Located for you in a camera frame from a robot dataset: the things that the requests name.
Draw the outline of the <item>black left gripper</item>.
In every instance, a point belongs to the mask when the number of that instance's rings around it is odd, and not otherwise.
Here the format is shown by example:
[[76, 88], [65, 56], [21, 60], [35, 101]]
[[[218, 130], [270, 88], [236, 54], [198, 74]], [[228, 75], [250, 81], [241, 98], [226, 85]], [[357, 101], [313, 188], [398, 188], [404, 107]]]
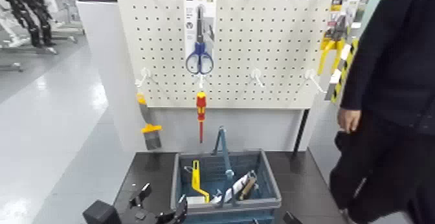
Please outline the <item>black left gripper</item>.
[[121, 216], [122, 224], [182, 224], [186, 220], [188, 212], [188, 201], [183, 195], [179, 200], [179, 206], [176, 211], [169, 210], [154, 214], [142, 207], [143, 201], [152, 193], [149, 183], [134, 192], [129, 201], [128, 207]]

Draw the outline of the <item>bare person hand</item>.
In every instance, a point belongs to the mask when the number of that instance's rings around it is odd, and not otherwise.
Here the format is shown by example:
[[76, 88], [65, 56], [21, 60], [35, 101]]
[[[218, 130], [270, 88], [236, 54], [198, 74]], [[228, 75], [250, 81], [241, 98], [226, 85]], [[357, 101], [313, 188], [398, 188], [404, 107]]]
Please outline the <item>bare person hand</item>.
[[337, 114], [337, 122], [339, 128], [346, 133], [351, 133], [357, 130], [361, 118], [361, 110], [349, 110], [340, 108]]

